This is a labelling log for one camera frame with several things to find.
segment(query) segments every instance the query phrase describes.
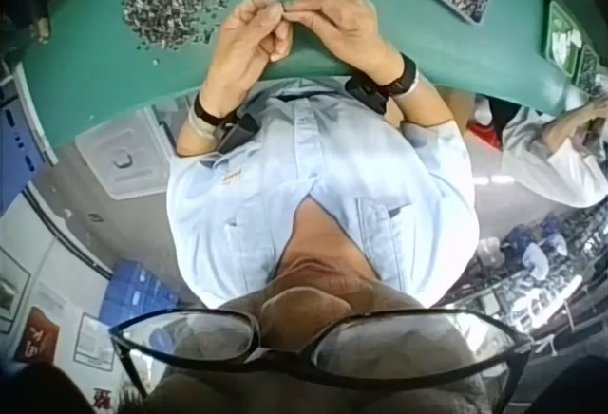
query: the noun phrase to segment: framed picture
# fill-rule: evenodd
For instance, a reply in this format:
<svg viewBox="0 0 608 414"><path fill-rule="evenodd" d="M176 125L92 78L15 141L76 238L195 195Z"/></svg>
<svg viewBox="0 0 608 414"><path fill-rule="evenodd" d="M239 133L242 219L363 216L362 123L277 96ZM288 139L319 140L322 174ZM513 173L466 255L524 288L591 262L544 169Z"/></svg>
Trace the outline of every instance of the framed picture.
<svg viewBox="0 0 608 414"><path fill-rule="evenodd" d="M107 329L106 324L83 313L78 329L76 349L74 349L74 361L101 371L112 371L114 369L114 348Z"/></svg>
<svg viewBox="0 0 608 414"><path fill-rule="evenodd" d="M30 279L29 272L0 248L0 332L10 333Z"/></svg>

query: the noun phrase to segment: white wall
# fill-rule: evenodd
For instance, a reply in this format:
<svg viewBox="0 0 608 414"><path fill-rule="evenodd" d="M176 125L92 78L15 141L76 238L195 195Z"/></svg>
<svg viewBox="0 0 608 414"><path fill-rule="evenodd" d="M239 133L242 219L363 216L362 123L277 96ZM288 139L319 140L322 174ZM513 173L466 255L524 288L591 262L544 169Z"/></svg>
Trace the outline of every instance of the white wall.
<svg viewBox="0 0 608 414"><path fill-rule="evenodd" d="M29 310L42 283L65 301L54 365L65 371L89 400L95 388L112 391L116 403L123 368L114 358L112 371L102 371L74 361L74 350L83 313L97 317L108 281L68 251L19 196L0 218L0 247L30 273L24 300L9 334L0 334L0 355L14 356Z"/></svg>

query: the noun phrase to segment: glass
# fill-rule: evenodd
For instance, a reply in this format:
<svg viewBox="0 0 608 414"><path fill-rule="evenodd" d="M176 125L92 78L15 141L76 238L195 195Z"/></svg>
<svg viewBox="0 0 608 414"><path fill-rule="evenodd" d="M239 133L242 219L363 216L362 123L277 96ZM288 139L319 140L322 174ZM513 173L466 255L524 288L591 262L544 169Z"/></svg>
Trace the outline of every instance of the glass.
<svg viewBox="0 0 608 414"><path fill-rule="evenodd" d="M149 317L123 330L142 347L183 359L225 361L252 344L251 323L236 315L209 312L168 312Z"/></svg>
<svg viewBox="0 0 608 414"><path fill-rule="evenodd" d="M255 317L223 310L153 312L110 334L143 396L172 368L281 371L327 386L391 391L478 377L497 409L514 391L532 343L495 319L467 310L354 315L321 331L299 352L264 348Z"/></svg>
<svg viewBox="0 0 608 414"><path fill-rule="evenodd" d="M313 362L352 378L407 379L462 369L513 344L503 330L470 313L363 317L333 328Z"/></svg>

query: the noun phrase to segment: green table surface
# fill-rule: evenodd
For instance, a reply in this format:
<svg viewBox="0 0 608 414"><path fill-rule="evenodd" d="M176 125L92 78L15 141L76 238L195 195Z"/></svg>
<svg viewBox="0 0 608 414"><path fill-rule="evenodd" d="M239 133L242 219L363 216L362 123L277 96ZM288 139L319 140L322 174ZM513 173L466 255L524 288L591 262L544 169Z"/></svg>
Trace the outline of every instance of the green table surface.
<svg viewBox="0 0 608 414"><path fill-rule="evenodd" d="M29 91L51 146L128 110L195 89L205 75L216 36L208 46L137 50L139 39L122 19L122 1L62 0L52 14L50 43L32 46L24 58ZM230 0L228 10L240 1ZM371 1L381 32L434 83L547 113L563 110L573 87L542 57L545 0L490 0L481 26L468 24L438 0ZM291 56L265 77L347 71L299 30Z"/></svg>

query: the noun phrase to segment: black watch strap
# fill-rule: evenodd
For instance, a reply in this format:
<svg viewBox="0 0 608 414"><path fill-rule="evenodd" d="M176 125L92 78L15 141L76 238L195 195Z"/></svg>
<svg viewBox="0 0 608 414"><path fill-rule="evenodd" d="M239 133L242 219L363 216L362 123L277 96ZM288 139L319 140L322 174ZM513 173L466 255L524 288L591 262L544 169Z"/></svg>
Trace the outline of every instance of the black watch strap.
<svg viewBox="0 0 608 414"><path fill-rule="evenodd" d="M416 75L418 73L418 66L413 60L403 53L401 53L403 58L404 70L401 74L401 77L397 78L393 82L388 85L378 86L378 91L380 91L383 95L389 96L399 96L401 94L406 94L411 90L416 82Z"/></svg>
<svg viewBox="0 0 608 414"><path fill-rule="evenodd" d="M200 105L199 93L197 93L197 96L194 98L194 114L212 126L219 126L221 123L221 118L211 115L204 108L202 108L202 105Z"/></svg>

